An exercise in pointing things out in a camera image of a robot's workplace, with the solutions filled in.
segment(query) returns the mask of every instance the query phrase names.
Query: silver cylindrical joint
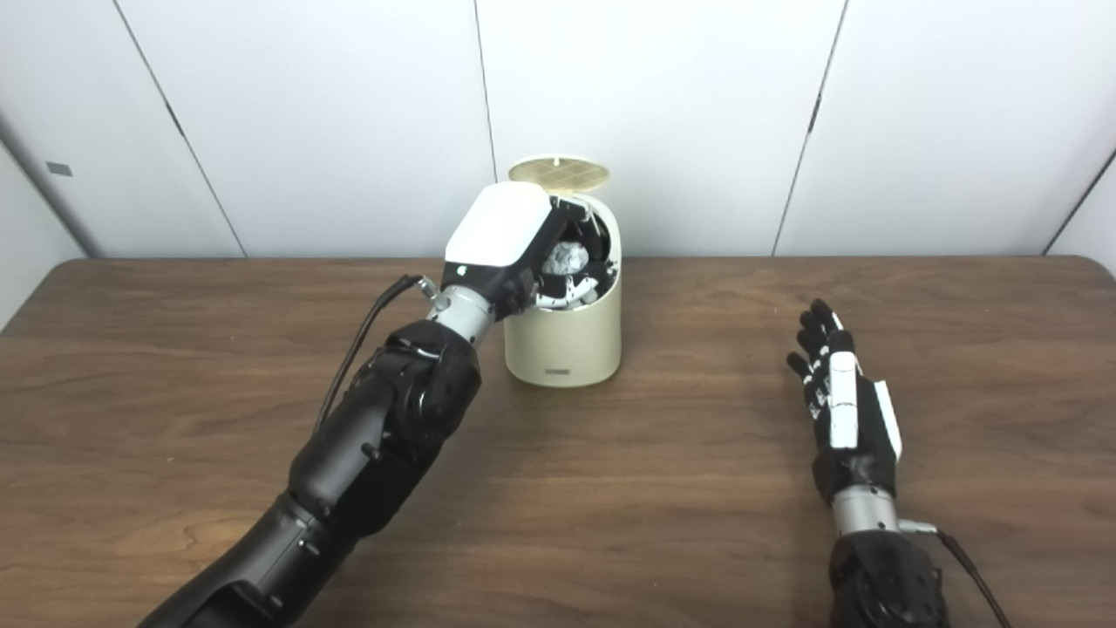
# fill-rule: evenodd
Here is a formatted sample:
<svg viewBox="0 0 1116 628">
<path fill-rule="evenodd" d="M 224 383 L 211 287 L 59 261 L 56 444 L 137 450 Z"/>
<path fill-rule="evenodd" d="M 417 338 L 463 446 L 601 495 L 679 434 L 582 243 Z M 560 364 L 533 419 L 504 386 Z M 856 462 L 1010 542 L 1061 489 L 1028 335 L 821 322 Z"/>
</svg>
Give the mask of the silver cylindrical joint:
<svg viewBox="0 0 1116 628">
<path fill-rule="evenodd" d="M 434 297 L 434 307 L 426 319 L 453 330 L 477 347 L 496 323 L 496 309 L 477 290 L 454 284 Z"/>
<path fill-rule="evenodd" d="M 834 495 L 833 510 L 839 537 L 867 530 L 899 531 L 895 500 L 876 486 L 849 486 Z"/>
</svg>

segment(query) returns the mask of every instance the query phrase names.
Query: robotic hand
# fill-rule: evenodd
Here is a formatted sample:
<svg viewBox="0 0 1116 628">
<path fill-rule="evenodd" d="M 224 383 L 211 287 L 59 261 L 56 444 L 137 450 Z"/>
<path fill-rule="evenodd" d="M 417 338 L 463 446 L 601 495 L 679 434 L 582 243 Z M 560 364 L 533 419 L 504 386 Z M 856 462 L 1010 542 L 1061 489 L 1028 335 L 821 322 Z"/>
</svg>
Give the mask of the robotic hand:
<svg viewBox="0 0 1116 628">
<path fill-rule="evenodd" d="M 577 215 L 542 263 L 542 280 L 536 305 L 547 309 L 571 309 L 588 305 L 608 291 L 617 268 L 608 259 L 608 234 L 593 211 L 577 199 L 555 196 L 565 211 Z"/>
<path fill-rule="evenodd" d="M 543 261 L 584 220 L 584 207 L 532 183 L 485 187 L 446 244 L 442 290 L 406 276 L 377 299 L 291 463 L 287 490 L 140 627 L 296 621 L 357 541 L 383 530 L 430 470 L 480 388 L 475 347 L 492 325 L 535 303 Z M 426 320 L 392 332 L 330 410 L 376 312 L 416 283 L 434 301 Z"/>
<path fill-rule="evenodd" d="M 936 532 L 896 519 L 895 466 L 903 451 L 887 385 L 864 377 L 853 335 L 822 300 L 799 319 L 802 380 L 818 455 L 814 484 L 833 509 L 833 628 L 949 628 L 941 571 L 902 532 Z"/>
</svg>

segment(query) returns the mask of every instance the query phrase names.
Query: black fingertip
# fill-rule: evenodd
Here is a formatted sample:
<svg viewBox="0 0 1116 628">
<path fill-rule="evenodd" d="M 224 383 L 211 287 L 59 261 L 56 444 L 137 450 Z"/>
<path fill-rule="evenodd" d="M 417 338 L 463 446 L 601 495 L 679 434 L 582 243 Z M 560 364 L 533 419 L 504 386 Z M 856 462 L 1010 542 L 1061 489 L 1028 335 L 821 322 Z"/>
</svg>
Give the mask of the black fingertip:
<svg viewBox="0 0 1116 628">
<path fill-rule="evenodd" d="M 818 318 L 818 321 L 825 327 L 826 332 L 831 332 L 837 329 L 837 325 L 834 321 L 834 310 L 829 307 L 829 303 L 821 300 L 820 298 L 815 298 L 810 302 L 810 311 L 814 316 Z"/>
<path fill-rule="evenodd" d="M 829 335 L 829 351 L 834 354 L 839 351 L 856 354 L 856 348 L 853 345 L 853 335 L 845 330 L 838 330 Z"/>
<path fill-rule="evenodd" d="M 810 375 L 810 364 L 798 354 L 787 355 L 787 366 L 790 367 L 791 371 L 798 374 L 799 378 L 806 379 L 806 376 Z"/>
<path fill-rule="evenodd" d="M 799 313 L 798 323 L 802 326 L 804 330 L 806 330 L 811 335 L 817 335 L 817 334 L 820 334 L 821 336 L 826 335 L 826 330 L 825 328 L 821 327 L 821 322 L 818 321 L 818 318 L 815 317 L 811 311 L 802 311 L 801 313 Z"/>
<path fill-rule="evenodd" d="M 806 352 L 806 357 L 810 360 L 816 360 L 818 357 L 818 351 L 821 347 L 818 345 L 818 340 L 806 330 L 798 330 L 798 335 L 795 337 L 798 341 L 798 346 L 802 348 Z"/>
</svg>

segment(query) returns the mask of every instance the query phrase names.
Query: black forearm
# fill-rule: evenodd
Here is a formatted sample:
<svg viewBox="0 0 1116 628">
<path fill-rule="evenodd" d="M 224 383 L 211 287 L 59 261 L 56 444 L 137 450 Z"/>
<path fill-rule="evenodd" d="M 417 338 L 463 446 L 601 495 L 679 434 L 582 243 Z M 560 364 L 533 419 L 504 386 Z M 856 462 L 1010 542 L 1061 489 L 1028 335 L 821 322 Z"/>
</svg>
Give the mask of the black forearm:
<svg viewBox="0 0 1116 628">
<path fill-rule="evenodd" d="M 140 628 L 275 628 L 306 610 L 353 551 L 283 493 L 244 537 Z"/>
<path fill-rule="evenodd" d="M 345 537 L 375 534 L 419 485 L 440 446 L 419 452 L 384 439 L 400 395 L 377 370 L 400 370 L 391 354 L 377 356 L 290 464 L 288 492 L 315 520 Z M 411 363 L 416 371 L 422 364 Z"/>
</svg>

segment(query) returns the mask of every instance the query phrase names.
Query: white wall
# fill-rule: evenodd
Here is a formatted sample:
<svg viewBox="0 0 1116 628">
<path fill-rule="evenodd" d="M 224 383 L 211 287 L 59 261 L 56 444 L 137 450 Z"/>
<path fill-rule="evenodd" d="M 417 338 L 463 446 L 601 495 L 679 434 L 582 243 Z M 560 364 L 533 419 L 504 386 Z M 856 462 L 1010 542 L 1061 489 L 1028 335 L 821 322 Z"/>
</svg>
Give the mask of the white wall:
<svg viewBox="0 0 1116 628">
<path fill-rule="evenodd" d="M 1109 0 L 850 0 L 809 135 L 843 0 L 119 2 L 0 3 L 0 139 L 112 255 L 437 254 L 550 151 L 632 254 L 1039 252 L 1116 146 Z"/>
<path fill-rule="evenodd" d="M 95 252 L 242 254 L 110 0 L 0 2 L 0 141 Z"/>
<path fill-rule="evenodd" d="M 58 263 L 84 257 L 0 144 L 0 329 Z"/>
<path fill-rule="evenodd" d="M 1116 146 L 1116 2 L 852 0 L 779 254 L 1038 253 Z"/>
<path fill-rule="evenodd" d="M 479 0 L 497 167 L 607 165 L 631 254 L 768 254 L 841 0 Z"/>
<path fill-rule="evenodd" d="M 1116 276 L 1116 165 L 1105 170 L 1050 247 L 1050 254 L 1081 254 Z"/>
<path fill-rule="evenodd" d="M 123 0 L 251 255 L 440 254 L 494 181 L 468 0 Z"/>
</svg>

